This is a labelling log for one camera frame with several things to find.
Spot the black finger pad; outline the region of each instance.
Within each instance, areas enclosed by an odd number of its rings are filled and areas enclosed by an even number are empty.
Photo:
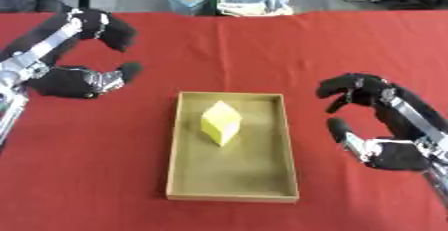
[[[121,65],[118,70],[123,74],[123,81],[125,83],[131,82],[143,69],[142,65],[138,62],[129,62]]]
[[[351,132],[350,127],[340,118],[328,119],[327,127],[336,143],[341,143],[345,139],[346,133]]]

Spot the robot finger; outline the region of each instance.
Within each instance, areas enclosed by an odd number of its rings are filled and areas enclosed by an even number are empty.
[[[379,97],[381,92],[391,85],[377,76],[368,74],[345,74],[321,82],[317,89],[319,98],[327,98],[338,93],[346,93],[350,90],[362,90],[372,96]]]
[[[33,79],[28,86],[44,96],[93,99],[120,89],[140,72],[137,62],[123,64],[115,71],[100,73],[82,66],[55,67],[40,79]]]
[[[365,165],[383,170],[422,171],[428,169],[430,161],[424,157],[412,141],[394,139],[372,140],[382,147],[381,153],[372,156]]]

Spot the white cloth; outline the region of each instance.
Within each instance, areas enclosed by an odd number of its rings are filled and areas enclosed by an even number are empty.
[[[289,0],[219,0],[218,9],[233,16],[291,15]]]

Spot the red tablecloth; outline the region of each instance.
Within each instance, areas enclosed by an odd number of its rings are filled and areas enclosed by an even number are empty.
[[[292,17],[120,15],[140,32],[128,54],[96,41],[61,64],[108,70],[139,60],[130,86],[98,100],[32,94],[0,158],[1,231],[447,230],[416,173],[375,171],[330,138],[318,82],[368,72],[405,85],[448,116],[448,12],[320,12]],[[0,45],[47,16],[1,15]],[[283,93],[297,204],[164,198],[179,91]],[[371,109],[339,114],[364,136],[388,135]]]

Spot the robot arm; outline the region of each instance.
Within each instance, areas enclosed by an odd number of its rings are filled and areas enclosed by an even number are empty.
[[[27,86],[43,95],[93,98],[133,78],[140,69],[138,63],[105,74],[54,65],[79,40],[99,39],[111,49],[125,51],[135,34],[109,13],[73,9],[56,14],[8,45],[0,53],[0,145],[25,109]]]
[[[320,84],[319,98],[342,93],[327,109],[334,113],[349,103],[370,106],[394,138],[364,140],[339,118],[327,122],[342,143],[368,167],[423,171],[448,207],[448,124],[433,108],[408,90],[377,76],[346,74]]]

